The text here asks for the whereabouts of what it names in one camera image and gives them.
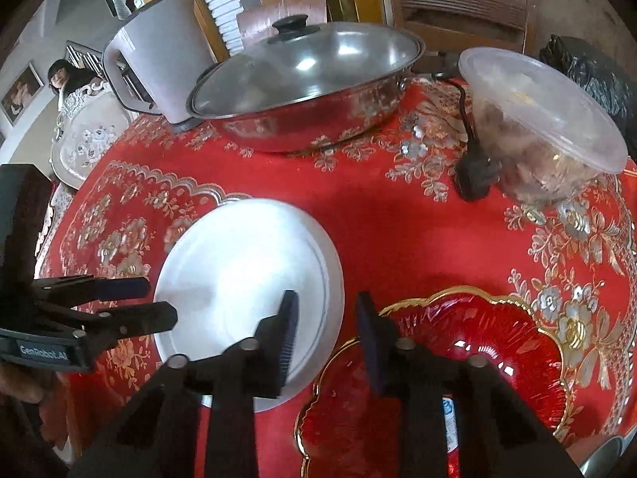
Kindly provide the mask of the person's left hand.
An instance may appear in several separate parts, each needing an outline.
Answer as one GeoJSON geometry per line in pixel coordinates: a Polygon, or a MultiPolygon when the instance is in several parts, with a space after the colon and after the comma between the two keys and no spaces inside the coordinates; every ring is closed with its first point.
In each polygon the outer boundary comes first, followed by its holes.
{"type": "Polygon", "coordinates": [[[1,361],[1,405],[10,398],[28,404],[65,406],[66,392],[54,371],[1,361]]]}

